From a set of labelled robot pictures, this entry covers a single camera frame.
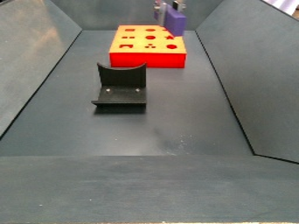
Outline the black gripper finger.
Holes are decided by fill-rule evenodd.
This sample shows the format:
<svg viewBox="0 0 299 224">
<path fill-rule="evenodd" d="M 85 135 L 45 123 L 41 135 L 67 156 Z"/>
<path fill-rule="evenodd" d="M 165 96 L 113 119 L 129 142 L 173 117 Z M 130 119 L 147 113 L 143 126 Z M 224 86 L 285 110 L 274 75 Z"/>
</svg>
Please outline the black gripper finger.
<svg viewBox="0 0 299 224">
<path fill-rule="evenodd" d="M 167 3 L 165 0 L 154 0 L 154 17 L 158 20 L 158 24 L 165 24 L 165 14 L 167 10 Z"/>
</svg>

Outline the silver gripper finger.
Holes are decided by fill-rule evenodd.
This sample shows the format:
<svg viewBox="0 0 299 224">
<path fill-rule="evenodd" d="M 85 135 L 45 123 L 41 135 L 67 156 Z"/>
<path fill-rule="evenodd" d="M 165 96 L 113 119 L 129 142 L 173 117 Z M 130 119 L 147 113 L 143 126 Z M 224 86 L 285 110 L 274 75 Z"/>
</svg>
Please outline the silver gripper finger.
<svg viewBox="0 0 299 224">
<path fill-rule="evenodd" d="M 179 11 L 183 12 L 186 9 L 186 0 L 174 0 L 173 7 Z"/>
</svg>

